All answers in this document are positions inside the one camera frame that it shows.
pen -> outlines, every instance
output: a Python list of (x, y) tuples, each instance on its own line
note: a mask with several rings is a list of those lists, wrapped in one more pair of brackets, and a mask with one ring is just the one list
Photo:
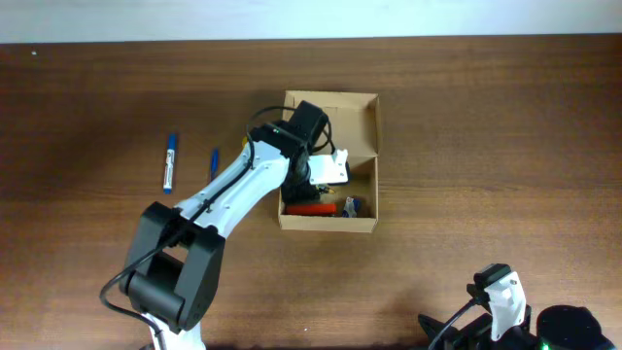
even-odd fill
[(214, 149), (212, 152), (212, 165), (210, 167), (210, 182), (216, 179), (216, 172), (218, 171), (218, 149)]
[(164, 193), (173, 192), (173, 166), (175, 164), (175, 150), (177, 149), (177, 135), (168, 135), (168, 149), (166, 150), (166, 165), (164, 167)]

blue marker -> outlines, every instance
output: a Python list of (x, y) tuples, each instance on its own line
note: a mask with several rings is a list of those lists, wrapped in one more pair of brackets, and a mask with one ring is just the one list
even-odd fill
[(217, 171), (218, 171), (218, 149), (214, 149), (214, 152), (212, 152), (212, 166), (210, 167), (210, 182), (216, 179)]
[(173, 165), (175, 164), (175, 150), (177, 150), (177, 135), (168, 136), (168, 149), (166, 150), (166, 165), (164, 167), (164, 193), (173, 192)]

blue pen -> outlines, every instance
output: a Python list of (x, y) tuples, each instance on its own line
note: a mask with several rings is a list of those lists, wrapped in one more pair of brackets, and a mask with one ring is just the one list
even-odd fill
[(214, 149), (214, 152), (212, 152), (212, 166), (210, 167), (210, 182), (216, 179), (217, 171), (218, 171), (218, 149)]
[(168, 149), (166, 150), (166, 166), (164, 167), (164, 193), (173, 192), (173, 166), (175, 165), (175, 151), (177, 150), (177, 135), (168, 135)]

brown surface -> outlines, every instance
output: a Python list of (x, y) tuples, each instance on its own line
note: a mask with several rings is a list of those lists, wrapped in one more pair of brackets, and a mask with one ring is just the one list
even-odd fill
[(146, 327), (97, 299), (138, 216), (203, 186), (212, 148), (230, 162), (245, 120), (288, 88), (381, 94), (381, 222), (372, 235), (282, 232), (269, 195), (227, 241), (210, 344), (413, 343), (417, 313), (448, 317), (474, 271), (506, 262), (536, 312), (586, 305), (620, 345), (621, 43), (2, 46), (0, 348), (143, 345)]

white plastic part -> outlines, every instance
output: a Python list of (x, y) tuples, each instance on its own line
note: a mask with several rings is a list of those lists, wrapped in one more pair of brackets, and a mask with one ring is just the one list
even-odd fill
[[(212, 204), (210, 212), (203, 213), (194, 223), (202, 228), (214, 226), (218, 234), (227, 238), (233, 228), (270, 191), (285, 181), (290, 160), (281, 156), (281, 151), (263, 141), (255, 142), (253, 168), (230, 189), (219, 196)], [(200, 207), (203, 200), (210, 198), (244, 169), (249, 156), (247, 144), (238, 157), (221, 175), (203, 190), (176, 205), (182, 209), (181, 216), (189, 219)]]
[(201, 323), (197, 323), (189, 331), (181, 331), (179, 334), (174, 334), (168, 328), (168, 325), (160, 321), (156, 316), (151, 314), (143, 314), (143, 316), (154, 321), (161, 329), (162, 339), (164, 340), (164, 347), (162, 349), (159, 341), (156, 338), (154, 330), (152, 332), (152, 341), (154, 342), (155, 350), (205, 350), (207, 349), (203, 340), (201, 339)]
[(490, 337), (497, 341), (507, 330), (523, 323), (527, 306), (525, 292), (515, 271), (485, 288), (484, 292), (490, 297), (489, 304), (493, 314)]
[(336, 150), (332, 155), (310, 156), (307, 164), (311, 169), (311, 185), (338, 184), (348, 182), (346, 171), (348, 150)]

